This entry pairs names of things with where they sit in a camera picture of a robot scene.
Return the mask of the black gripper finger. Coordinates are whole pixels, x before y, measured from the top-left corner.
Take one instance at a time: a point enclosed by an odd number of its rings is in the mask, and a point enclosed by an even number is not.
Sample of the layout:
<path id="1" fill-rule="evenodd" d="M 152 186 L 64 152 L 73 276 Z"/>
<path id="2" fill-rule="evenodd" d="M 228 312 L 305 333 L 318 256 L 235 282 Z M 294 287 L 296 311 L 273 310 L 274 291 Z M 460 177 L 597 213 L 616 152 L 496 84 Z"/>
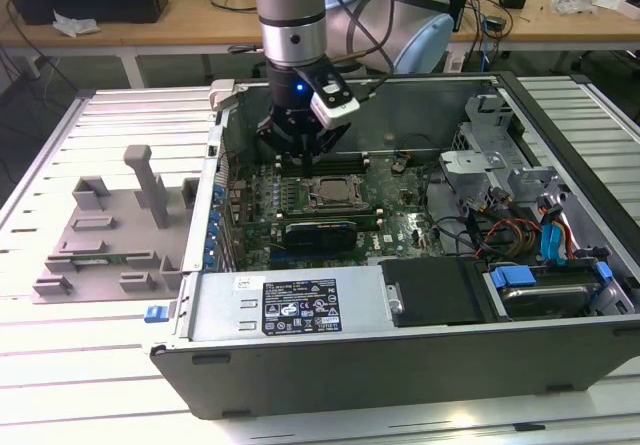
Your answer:
<path id="1" fill-rule="evenodd" d="M 301 133 L 293 116 L 271 114 L 258 125 L 256 134 L 277 155 L 288 158 L 296 164 L 301 176 L 308 177 L 308 150 L 305 135 Z"/>
<path id="2" fill-rule="evenodd" d="M 328 153 L 351 127 L 350 123 L 334 129 L 322 129 L 315 132 L 307 140 L 307 176 L 313 176 L 314 162 L 321 155 Z"/>

